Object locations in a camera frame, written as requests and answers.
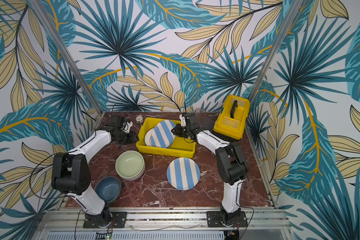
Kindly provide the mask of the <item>blue white striped plate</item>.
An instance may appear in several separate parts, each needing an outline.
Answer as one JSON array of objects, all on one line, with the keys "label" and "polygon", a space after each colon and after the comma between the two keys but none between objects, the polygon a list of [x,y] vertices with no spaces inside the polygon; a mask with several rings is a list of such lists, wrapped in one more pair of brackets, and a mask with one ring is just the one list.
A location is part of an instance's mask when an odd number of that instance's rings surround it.
[{"label": "blue white striped plate", "polygon": [[172,133],[172,129],[175,126],[176,125],[172,120],[163,120],[159,122],[154,127],[151,137],[153,147],[169,148],[175,140],[175,135]]}]

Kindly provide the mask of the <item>light green bowl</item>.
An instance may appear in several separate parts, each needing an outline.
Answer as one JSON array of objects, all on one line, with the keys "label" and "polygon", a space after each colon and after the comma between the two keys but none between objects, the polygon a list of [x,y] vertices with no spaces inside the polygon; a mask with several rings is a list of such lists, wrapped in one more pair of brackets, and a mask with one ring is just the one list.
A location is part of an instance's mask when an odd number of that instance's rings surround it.
[{"label": "light green bowl", "polygon": [[117,158],[115,169],[122,179],[134,181],[144,174],[146,163],[139,152],[126,151]]}]

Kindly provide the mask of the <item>dark blue bowl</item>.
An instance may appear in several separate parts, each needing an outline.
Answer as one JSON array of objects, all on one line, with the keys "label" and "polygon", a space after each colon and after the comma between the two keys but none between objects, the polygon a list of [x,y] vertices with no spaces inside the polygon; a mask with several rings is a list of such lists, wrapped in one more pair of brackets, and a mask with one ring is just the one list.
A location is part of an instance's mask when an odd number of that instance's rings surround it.
[{"label": "dark blue bowl", "polygon": [[102,178],[95,186],[95,192],[106,203],[113,203],[120,196],[122,185],[120,180],[114,176]]}]

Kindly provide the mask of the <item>white plate green emblem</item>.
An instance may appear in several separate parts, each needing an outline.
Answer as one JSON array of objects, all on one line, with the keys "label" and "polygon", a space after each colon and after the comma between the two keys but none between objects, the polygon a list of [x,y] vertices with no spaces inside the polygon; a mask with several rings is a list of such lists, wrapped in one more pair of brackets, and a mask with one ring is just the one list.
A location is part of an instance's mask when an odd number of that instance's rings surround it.
[{"label": "white plate green emblem", "polygon": [[145,134],[145,137],[144,137],[145,145],[148,146],[148,147],[153,146],[152,143],[151,143],[151,137],[152,137],[153,131],[154,131],[154,128],[148,130],[147,133]]}]

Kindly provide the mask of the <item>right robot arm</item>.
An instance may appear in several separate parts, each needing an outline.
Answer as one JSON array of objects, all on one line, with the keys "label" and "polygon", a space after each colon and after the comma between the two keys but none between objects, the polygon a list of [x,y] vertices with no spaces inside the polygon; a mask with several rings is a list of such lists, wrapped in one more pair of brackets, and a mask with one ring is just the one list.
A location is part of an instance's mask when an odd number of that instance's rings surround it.
[{"label": "right robot arm", "polygon": [[218,173],[224,182],[224,196],[219,222],[230,227],[239,222],[241,214],[241,184],[247,177],[247,160],[239,143],[230,143],[200,126],[195,113],[180,115],[180,123],[171,132],[204,146],[216,156]]}]

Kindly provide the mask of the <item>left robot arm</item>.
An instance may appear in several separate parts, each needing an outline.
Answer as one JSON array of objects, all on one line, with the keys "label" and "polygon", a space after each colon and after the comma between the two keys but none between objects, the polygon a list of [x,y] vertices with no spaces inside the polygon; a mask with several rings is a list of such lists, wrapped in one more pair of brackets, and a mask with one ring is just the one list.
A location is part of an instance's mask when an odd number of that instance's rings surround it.
[{"label": "left robot arm", "polygon": [[109,205],[91,186],[88,163],[106,145],[115,142],[129,145],[139,141],[131,130],[133,122],[120,115],[111,115],[109,123],[101,126],[79,146],[54,156],[51,186],[73,198],[82,207],[86,220],[104,228],[111,223]]}]

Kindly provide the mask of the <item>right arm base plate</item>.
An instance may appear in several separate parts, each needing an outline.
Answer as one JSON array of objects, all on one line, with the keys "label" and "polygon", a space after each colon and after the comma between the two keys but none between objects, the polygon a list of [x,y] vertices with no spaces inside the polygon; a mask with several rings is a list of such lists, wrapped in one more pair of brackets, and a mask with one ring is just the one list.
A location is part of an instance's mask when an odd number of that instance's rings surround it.
[{"label": "right arm base plate", "polygon": [[235,211],[234,213],[226,213],[224,211],[207,211],[207,223],[209,228],[247,227],[248,220],[245,212]]}]

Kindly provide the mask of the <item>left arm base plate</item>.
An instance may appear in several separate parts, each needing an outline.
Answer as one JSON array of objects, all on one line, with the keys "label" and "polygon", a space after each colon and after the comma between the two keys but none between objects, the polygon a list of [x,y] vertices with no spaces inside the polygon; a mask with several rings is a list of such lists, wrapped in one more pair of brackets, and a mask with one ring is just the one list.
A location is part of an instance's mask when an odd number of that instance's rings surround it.
[{"label": "left arm base plate", "polygon": [[110,212],[100,215],[85,214],[84,229],[123,229],[127,220],[127,212]]}]

